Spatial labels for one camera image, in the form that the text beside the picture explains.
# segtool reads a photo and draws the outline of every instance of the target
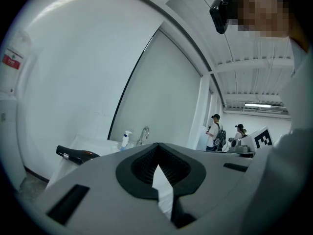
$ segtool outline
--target gray floor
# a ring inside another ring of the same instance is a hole
[[[33,203],[36,198],[43,193],[45,190],[47,183],[36,178],[30,173],[26,173],[27,176],[21,184],[21,188],[19,190],[19,194],[25,200]]]

